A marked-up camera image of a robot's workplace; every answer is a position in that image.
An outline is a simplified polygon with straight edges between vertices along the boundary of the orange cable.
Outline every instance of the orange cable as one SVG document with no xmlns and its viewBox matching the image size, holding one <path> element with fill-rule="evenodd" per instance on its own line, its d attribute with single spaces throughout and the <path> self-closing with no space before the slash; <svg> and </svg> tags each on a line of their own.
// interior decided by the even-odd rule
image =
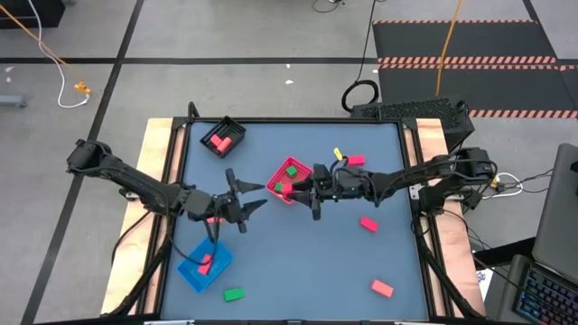
<svg viewBox="0 0 578 325">
<path fill-rule="evenodd" d="M 0 10 L 2 10 L 10 19 L 12 19 L 13 22 L 15 22 L 20 28 L 22 28 L 30 37 L 34 38 L 37 42 L 39 42 L 42 47 L 51 54 L 51 56 L 56 59 L 58 62 L 60 62 L 62 65 L 70 68 L 70 70 L 72 70 L 72 72 L 76 75 L 76 77 L 80 80 L 82 80 L 82 78 L 79 76 L 79 73 L 76 72 L 76 70 L 69 65 L 68 63 L 66 63 L 63 59 L 61 59 L 58 55 L 56 55 L 48 46 L 46 46 L 46 44 L 44 44 L 44 42 L 42 42 L 41 40 L 38 39 L 38 36 L 34 35 L 32 32 L 30 32 L 30 30 L 28 30 L 28 28 L 26 28 L 26 26 L 24 26 L 19 20 L 18 18 L 14 17 L 12 14 L 10 14 L 10 12 L 3 6 L 0 5 Z"/>
<path fill-rule="evenodd" d="M 458 7 L 455 9 L 455 14 L 453 15 L 452 24 L 450 25 L 450 31 L 448 31 L 448 36 L 445 38 L 445 44 L 443 45 L 442 50 L 442 57 L 440 60 L 440 67 L 437 70 L 437 83 L 435 84 L 435 95 L 440 95 L 440 87 L 442 86 L 442 70 L 443 70 L 443 61 L 445 60 L 445 52 L 448 50 L 448 45 L 450 44 L 450 39 L 452 38 L 453 33 L 453 26 L 455 22 L 458 20 L 458 14 L 460 13 L 461 9 L 461 0 L 458 2 Z"/>
</svg>

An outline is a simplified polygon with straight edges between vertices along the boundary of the wooden table frame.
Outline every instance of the wooden table frame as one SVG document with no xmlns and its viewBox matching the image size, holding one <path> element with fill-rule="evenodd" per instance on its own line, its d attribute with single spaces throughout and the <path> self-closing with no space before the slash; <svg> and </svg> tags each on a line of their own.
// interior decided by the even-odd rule
<svg viewBox="0 0 578 325">
<path fill-rule="evenodd" d="M 136 169 L 157 180 L 166 182 L 179 180 L 181 178 L 179 162 L 188 141 L 185 137 L 185 128 L 181 127 L 185 122 L 186 119 L 184 118 L 149 119 Z M 438 154 L 447 153 L 442 125 L 439 120 L 417 119 L 415 126 L 416 130 L 414 131 L 409 128 L 404 130 L 407 158 L 410 165 L 415 165 L 422 160 L 428 161 Z M 418 146 L 421 147 L 420 151 L 415 150 Z M 461 206 L 458 202 L 447 201 L 444 208 L 461 216 Z M 144 213 L 145 210 L 139 201 L 128 202 L 121 234 Z M 425 218 L 422 219 L 422 227 L 429 227 Z M 471 257 L 470 240 L 464 223 L 456 216 L 445 213 L 435 219 L 433 227 L 437 228 L 437 232 L 430 231 L 425 236 L 427 245 L 437 256 L 442 256 L 445 271 L 460 293 L 476 311 L 485 314 L 475 265 Z M 146 261 L 153 253 L 153 249 L 149 249 L 149 247 L 152 248 L 155 245 L 158 249 L 161 240 L 156 239 L 164 236 L 165 232 L 166 223 L 163 222 L 163 219 L 149 217 L 137 229 L 133 230 L 118 247 L 102 306 L 103 313 L 115 309 L 132 289 L 135 281 L 142 274 Z M 152 234 L 158 234 L 158 237 L 154 238 Z M 153 313 L 158 308 L 159 275 L 162 267 L 161 265 L 154 273 L 145 292 L 144 303 L 138 304 L 137 309 L 133 308 L 131 313 L 137 311 Z M 455 306 L 452 309 L 445 307 L 449 306 L 448 297 L 441 289 L 440 283 L 431 269 L 428 275 L 434 304 L 434 308 L 430 309 L 434 309 L 433 313 L 437 316 L 445 316 L 449 311 L 450 314 L 453 312 L 455 316 L 459 317 L 461 314 Z"/>
</svg>

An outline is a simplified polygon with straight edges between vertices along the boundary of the gray floor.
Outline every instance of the gray floor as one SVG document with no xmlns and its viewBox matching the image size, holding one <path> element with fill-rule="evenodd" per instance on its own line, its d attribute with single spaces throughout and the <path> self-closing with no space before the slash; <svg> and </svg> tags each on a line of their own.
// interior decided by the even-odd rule
<svg viewBox="0 0 578 325">
<path fill-rule="evenodd" d="M 115 57 L 135 0 L 78 0 L 61 27 L 45 40 L 62 56 Z M 457 0 L 387 0 L 375 19 L 449 19 Z M 578 58 L 573 0 L 533 0 L 560 58 Z M 145 0 L 129 57 L 358 57 L 370 0 L 348 1 L 331 14 L 315 14 L 306 0 Z M 521 0 L 464 1 L 464 19 L 525 19 Z M 40 57 L 21 31 L 0 31 L 0 57 Z M 369 56 L 375 55 L 369 42 Z M 95 90 L 85 107 L 56 105 L 60 77 L 52 65 L 0 65 L 0 91 L 30 97 L 23 110 L 0 108 L 0 315 L 19 323 L 59 218 L 71 177 L 65 159 L 85 137 L 111 67 L 80 66 Z M 377 78 L 367 66 L 368 78 Z M 121 69 L 99 139 L 136 163 L 145 121 L 183 115 L 189 100 L 205 116 L 346 116 L 340 95 L 356 65 L 130 65 Z M 70 90 L 64 101 L 79 100 Z M 369 96 L 366 89 L 351 102 Z M 526 177 L 547 170 L 561 142 L 578 143 L 574 120 L 474 119 L 469 144 L 483 146 L 504 172 Z M 539 181 L 532 189 L 544 185 Z M 532 236 L 543 194 L 484 202 L 468 214 L 471 227 L 492 246 Z M 36 321 L 95 317 L 107 285 L 110 250 L 125 203 L 116 187 L 84 180 L 69 229 Z"/>
</svg>

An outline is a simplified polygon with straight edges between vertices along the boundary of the black box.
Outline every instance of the black box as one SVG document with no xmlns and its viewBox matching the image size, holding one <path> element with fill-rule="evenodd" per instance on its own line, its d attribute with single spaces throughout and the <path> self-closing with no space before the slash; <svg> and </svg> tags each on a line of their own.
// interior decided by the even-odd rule
<svg viewBox="0 0 578 325">
<path fill-rule="evenodd" d="M 234 119 L 225 116 L 222 120 L 220 120 L 210 131 L 202 137 L 200 142 L 207 147 L 207 149 L 211 150 L 214 154 L 216 154 L 219 158 L 225 158 L 225 156 L 233 150 L 237 146 L 238 143 L 245 138 L 245 127 L 241 126 L 241 124 L 237 123 Z M 216 135 L 220 139 L 230 138 L 231 145 L 225 150 L 224 152 L 219 152 L 217 147 L 210 141 L 210 138 Z"/>
</svg>

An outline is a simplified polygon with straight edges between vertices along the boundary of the red tray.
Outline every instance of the red tray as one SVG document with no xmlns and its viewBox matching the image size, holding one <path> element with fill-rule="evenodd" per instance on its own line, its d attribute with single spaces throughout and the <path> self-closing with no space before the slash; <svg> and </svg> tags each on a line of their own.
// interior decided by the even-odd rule
<svg viewBox="0 0 578 325">
<path fill-rule="evenodd" d="M 287 173 L 285 172 L 285 170 L 290 166 L 294 166 L 297 169 L 297 175 L 295 175 L 295 177 L 293 178 L 287 176 Z M 285 195 L 279 194 L 275 191 L 275 184 L 277 184 L 278 182 L 293 183 L 294 181 L 303 181 L 312 172 L 313 171 L 309 167 L 304 165 L 302 162 L 296 160 L 293 157 L 289 157 L 285 159 L 281 167 L 273 174 L 273 176 L 267 183 L 267 189 L 271 193 L 273 193 L 277 198 L 283 200 L 287 204 L 291 204 L 294 202 L 293 200 L 290 200 L 286 198 Z"/>
</svg>

